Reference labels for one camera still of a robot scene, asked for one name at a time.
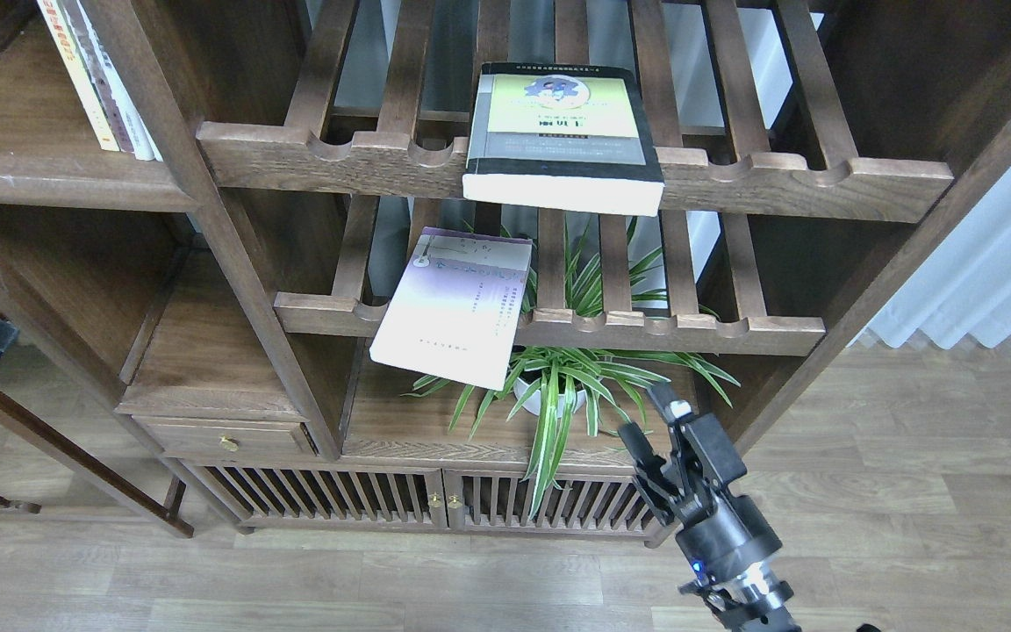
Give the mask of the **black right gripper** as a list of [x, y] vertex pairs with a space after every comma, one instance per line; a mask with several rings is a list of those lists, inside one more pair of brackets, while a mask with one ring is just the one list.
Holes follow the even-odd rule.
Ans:
[[706, 519], [727, 495], [727, 485], [747, 469], [714, 413], [694, 415], [670, 381], [647, 388], [651, 404], [669, 424], [670, 459], [659, 456], [637, 423], [625, 423], [618, 435], [635, 464], [637, 489], [659, 523], [683, 524]]

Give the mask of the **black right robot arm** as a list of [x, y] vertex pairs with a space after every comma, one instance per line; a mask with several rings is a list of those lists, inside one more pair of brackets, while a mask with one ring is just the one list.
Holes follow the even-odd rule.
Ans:
[[675, 540], [693, 572], [680, 593], [695, 593], [730, 631], [799, 631], [786, 608], [792, 588], [776, 577], [771, 557], [782, 540], [750, 496], [728, 485], [747, 469], [714, 413], [695, 413], [667, 383], [649, 398], [669, 428], [670, 459], [657, 455], [633, 421], [619, 435], [635, 463], [635, 488]]

